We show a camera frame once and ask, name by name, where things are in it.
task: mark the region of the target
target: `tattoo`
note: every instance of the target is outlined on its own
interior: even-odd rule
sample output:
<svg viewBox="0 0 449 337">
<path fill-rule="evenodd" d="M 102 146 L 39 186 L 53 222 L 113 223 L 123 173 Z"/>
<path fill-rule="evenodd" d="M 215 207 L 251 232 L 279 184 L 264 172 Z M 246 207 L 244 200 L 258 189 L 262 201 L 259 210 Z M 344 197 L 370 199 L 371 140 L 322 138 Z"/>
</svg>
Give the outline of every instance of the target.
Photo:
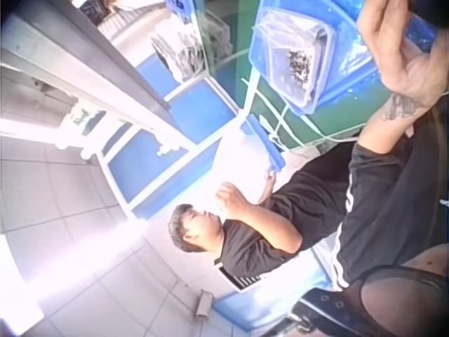
<svg viewBox="0 0 449 337">
<path fill-rule="evenodd" d="M 413 116 L 420 107 L 422 107 L 420 102 L 399 93 L 393 93 L 391 96 L 391 106 L 385 114 L 385 119 L 393 121 L 395 119 Z"/>
</svg>

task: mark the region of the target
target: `screws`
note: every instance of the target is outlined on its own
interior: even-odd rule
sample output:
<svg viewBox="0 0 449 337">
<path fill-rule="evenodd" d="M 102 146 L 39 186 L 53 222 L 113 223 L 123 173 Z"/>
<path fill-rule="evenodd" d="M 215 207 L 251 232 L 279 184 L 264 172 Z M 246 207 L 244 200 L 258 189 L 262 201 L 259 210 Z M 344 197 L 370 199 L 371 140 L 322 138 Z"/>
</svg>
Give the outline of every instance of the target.
<svg viewBox="0 0 449 337">
<path fill-rule="evenodd" d="M 290 61 L 289 71 L 292 78 L 301 84 L 309 82 L 310 57 L 304 51 L 288 51 L 287 56 Z"/>
</svg>

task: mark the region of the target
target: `ear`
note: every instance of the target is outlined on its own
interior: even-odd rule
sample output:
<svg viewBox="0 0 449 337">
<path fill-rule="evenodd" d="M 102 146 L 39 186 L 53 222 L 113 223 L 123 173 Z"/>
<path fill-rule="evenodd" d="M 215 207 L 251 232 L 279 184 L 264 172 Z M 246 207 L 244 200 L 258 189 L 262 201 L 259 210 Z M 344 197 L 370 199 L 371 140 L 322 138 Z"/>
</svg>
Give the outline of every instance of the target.
<svg viewBox="0 0 449 337">
<path fill-rule="evenodd" d="M 184 236 L 182 238 L 187 242 L 195 242 L 197 237 L 198 237 L 198 235 L 184 234 Z"/>
</svg>

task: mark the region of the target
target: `hand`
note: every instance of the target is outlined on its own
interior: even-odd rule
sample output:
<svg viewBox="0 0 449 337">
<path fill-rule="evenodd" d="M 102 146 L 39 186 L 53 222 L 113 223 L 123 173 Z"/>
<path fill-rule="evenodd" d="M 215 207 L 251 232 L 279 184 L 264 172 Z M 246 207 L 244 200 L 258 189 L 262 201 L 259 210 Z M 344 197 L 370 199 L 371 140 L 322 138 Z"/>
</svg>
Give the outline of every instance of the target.
<svg viewBox="0 0 449 337">
<path fill-rule="evenodd" d="M 276 184 L 276 172 L 271 167 L 265 173 L 265 180 L 267 181 L 267 186 L 271 188 Z"/>
<path fill-rule="evenodd" d="M 383 84 L 394 92 L 388 119 L 429 110 L 448 83 L 448 31 L 441 30 L 431 53 L 423 53 L 404 37 L 409 18 L 408 0 L 366 0 L 357 23 Z"/>
<path fill-rule="evenodd" d="M 224 183 L 215 195 L 218 206 L 228 219 L 240 220 L 251 204 L 231 183 Z"/>
</svg>

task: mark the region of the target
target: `short dark hair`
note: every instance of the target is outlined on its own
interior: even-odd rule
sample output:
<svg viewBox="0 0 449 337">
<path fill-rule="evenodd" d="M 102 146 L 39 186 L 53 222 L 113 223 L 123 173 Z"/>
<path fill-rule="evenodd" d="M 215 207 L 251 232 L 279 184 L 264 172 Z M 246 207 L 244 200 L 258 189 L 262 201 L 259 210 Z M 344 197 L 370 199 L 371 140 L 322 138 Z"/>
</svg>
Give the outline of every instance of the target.
<svg viewBox="0 0 449 337">
<path fill-rule="evenodd" d="M 186 253 L 201 253 L 205 251 L 203 248 L 184 240 L 184 235 L 187 233 L 187 230 L 184 228 L 184 218 L 193 209 L 194 207 L 190 204 L 177 205 L 168 223 L 168 232 L 173 244 L 182 251 Z"/>
</svg>

